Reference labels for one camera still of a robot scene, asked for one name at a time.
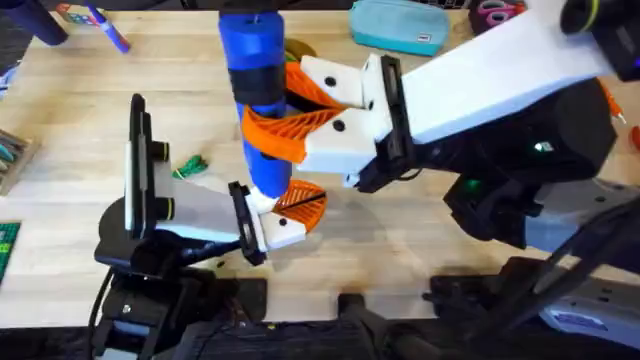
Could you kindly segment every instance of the black band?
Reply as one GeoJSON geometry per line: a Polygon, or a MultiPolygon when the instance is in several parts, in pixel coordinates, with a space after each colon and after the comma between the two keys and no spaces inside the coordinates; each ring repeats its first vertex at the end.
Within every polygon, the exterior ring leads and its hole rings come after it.
{"type": "Polygon", "coordinates": [[[284,97],[284,63],[258,69],[229,69],[236,102],[247,105],[271,105],[284,97]]]}

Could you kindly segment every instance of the black screw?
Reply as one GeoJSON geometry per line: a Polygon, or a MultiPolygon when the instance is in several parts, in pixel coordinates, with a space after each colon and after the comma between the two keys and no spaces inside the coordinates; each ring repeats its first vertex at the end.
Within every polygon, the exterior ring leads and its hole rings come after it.
{"type": "Polygon", "coordinates": [[[337,131],[337,132],[343,132],[344,129],[346,128],[346,126],[344,126],[344,122],[342,120],[335,120],[333,122],[333,128],[337,131]]]}
{"type": "Polygon", "coordinates": [[[337,82],[336,82],[336,78],[334,78],[333,76],[327,76],[326,78],[324,78],[324,83],[328,86],[328,87],[334,87],[336,86],[337,82]]]}

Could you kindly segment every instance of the scissors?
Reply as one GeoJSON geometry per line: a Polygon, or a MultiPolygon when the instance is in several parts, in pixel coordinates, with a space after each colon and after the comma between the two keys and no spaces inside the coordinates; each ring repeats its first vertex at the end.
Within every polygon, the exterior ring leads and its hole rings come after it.
{"type": "Polygon", "coordinates": [[[487,16],[490,27],[500,25],[517,15],[517,7],[502,0],[485,0],[478,5],[476,11],[487,16]]]}

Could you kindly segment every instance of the white label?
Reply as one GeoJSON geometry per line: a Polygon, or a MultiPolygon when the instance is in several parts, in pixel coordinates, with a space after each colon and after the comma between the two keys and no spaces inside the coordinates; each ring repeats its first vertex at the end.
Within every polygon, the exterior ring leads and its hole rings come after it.
{"type": "Polygon", "coordinates": [[[431,34],[420,33],[418,34],[418,42],[431,42],[431,34]]]}
{"type": "Polygon", "coordinates": [[[584,314],[570,313],[566,311],[549,311],[553,318],[562,324],[586,327],[590,329],[597,329],[602,331],[608,331],[607,326],[598,318],[593,316],[587,316],[584,314]]]}

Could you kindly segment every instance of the green led light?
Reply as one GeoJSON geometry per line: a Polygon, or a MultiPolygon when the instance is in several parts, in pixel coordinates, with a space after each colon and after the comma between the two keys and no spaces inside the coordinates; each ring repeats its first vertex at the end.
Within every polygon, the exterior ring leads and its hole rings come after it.
{"type": "Polygon", "coordinates": [[[537,152],[552,152],[553,146],[548,141],[541,141],[533,145],[533,148],[536,149],[537,152]]]}
{"type": "Polygon", "coordinates": [[[469,192],[477,191],[480,188],[480,185],[482,185],[480,180],[475,180],[475,179],[467,180],[464,184],[465,189],[469,192]]]}

